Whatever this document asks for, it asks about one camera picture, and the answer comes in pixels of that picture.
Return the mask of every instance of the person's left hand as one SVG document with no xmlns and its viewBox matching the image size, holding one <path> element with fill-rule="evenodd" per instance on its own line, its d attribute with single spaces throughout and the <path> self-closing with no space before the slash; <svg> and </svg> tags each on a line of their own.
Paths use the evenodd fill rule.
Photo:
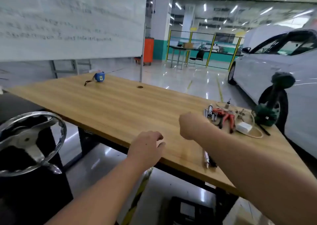
<svg viewBox="0 0 317 225">
<path fill-rule="evenodd" d="M 162 157 L 165 142 L 161 142 L 158 147 L 156 143 L 162 139 L 163 136 L 158 131 L 141 132 L 131 142 L 127 159 L 142 172 L 148 170 Z"/>
</svg>

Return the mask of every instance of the green power tool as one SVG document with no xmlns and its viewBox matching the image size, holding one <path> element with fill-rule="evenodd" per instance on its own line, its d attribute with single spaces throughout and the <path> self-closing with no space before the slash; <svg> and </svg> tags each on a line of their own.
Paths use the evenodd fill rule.
<svg viewBox="0 0 317 225">
<path fill-rule="evenodd" d="M 272 91 L 265 104 L 258 104 L 255 109 L 255 123 L 265 126 L 272 126 L 277 122 L 278 114 L 273 110 L 279 95 L 284 89 L 290 88 L 295 83 L 295 78 L 292 74 L 286 72 L 276 72 L 272 76 L 273 83 Z"/>
</svg>

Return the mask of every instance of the car's front wheel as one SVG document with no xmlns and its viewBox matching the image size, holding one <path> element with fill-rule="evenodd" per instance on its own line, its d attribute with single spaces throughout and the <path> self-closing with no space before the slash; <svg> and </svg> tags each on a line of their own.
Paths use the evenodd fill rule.
<svg viewBox="0 0 317 225">
<path fill-rule="evenodd" d="M 228 83 L 231 85 L 236 85 L 236 82 L 233 79 L 235 69 L 236 69 L 236 64 L 234 63 L 234 64 L 232 64 L 231 69 L 230 69 L 229 74 L 228 74 Z"/>
<path fill-rule="evenodd" d="M 263 92 L 259 99 L 259 104 L 266 104 L 268 97 L 270 96 L 272 89 L 267 89 Z M 278 114 L 278 119 L 275 125 L 277 128 L 284 134 L 285 123 L 288 115 L 288 100 L 287 94 L 285 91 L 281 92 L 279 95 L 278 101 L 276 102 L 273 110 Z"/>
</svg>

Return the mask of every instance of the shiny floor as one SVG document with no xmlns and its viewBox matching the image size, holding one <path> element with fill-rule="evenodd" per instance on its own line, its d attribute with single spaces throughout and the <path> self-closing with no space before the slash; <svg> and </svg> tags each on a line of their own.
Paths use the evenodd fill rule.
<svg viewBox="0 0 317 225">
<path fill-rule="evenodd" d="M 94 59 L 91 60 L 91 63 L 92 69 L 100 69 L 110 75 L 136 81 L 140 77 L 140 65 L 137 65 L 131 58 Z M 56 63 L 56 68 L 71 69 L 71 65 L 69 61 L 59 61 Z M 194 64 L 189 64 L 188 67 L 184 65 L 183 69 L 180 68 L 181 66 L 177 66 L 176 62 L 172 64 L 172 67 L 170 61 L 153 62 L 151 66 L 143 67 L 142 81 L 205 99 L 217 101 L 231 99 L 233 105 L 241 107 L 253 105 L 239 88 L 227 83 L 228 72 L 226 70 Z M 87 66 L 80 67 L 80 69 L 81 72 L 87 72 Z M 0 63 L 0 85 L 4 88 L 51 78 L 53 78 L 53 74 L 47 61 Z M 59 152 L 64 165 L 81 152 L 77 127 L 67 123 L 67 129 L 67 138 Z M 60 136 L 58 127 L 52 127 L 52 132 L 57 140 Z M 67 172 L 74 197 L 106 175 L 125 157 L 126 155 L 123 153 L 103 144 L 95 147 Z M 141 179 L 123 206 L 117 219 L 118 223 L 122 222 L 128 211 L 140 182 Z M 130 224 L 158 224 L 163 201 L 173 196 L 213 207 L 214 195 L 212 193 L 154 168 Z M 259 219 L 261 213 L 248 201 L 239 199 L 224 224 L 234 223 L 239 206 L 243 206 L 246 211 L 250 212 L 255 220 Z"/>
</svg>

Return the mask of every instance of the blue tape measure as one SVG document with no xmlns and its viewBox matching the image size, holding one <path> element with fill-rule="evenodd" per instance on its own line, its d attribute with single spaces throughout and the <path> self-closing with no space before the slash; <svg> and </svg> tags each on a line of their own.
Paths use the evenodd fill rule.
<svg viewBox="0 0 317 225">
<path fill-rule="evenodd" d="M 84 86 L 86 86 L 87 83 L 92 82 L 93 80 L 96 80 L 97 82 L 103 82 L 105 80 L 105 72 L 102 71 L 96 73 L 91 80 L 85 82 Z"/>
</svg>

